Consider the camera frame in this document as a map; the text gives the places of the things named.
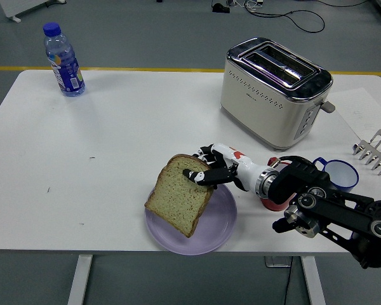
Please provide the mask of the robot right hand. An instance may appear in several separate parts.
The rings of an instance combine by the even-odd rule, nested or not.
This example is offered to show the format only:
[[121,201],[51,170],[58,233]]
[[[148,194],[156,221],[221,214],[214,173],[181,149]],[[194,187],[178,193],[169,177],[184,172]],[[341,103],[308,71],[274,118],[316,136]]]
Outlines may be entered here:
[[233,182],[243,191],[260,194],[264,177],[271,171],[268,166],[257,165],[240,151],[224,144],[200,147],[193,156],[210,167],[205,171],[190,169],[182,171],[185,177],[199,186],[216,186]]

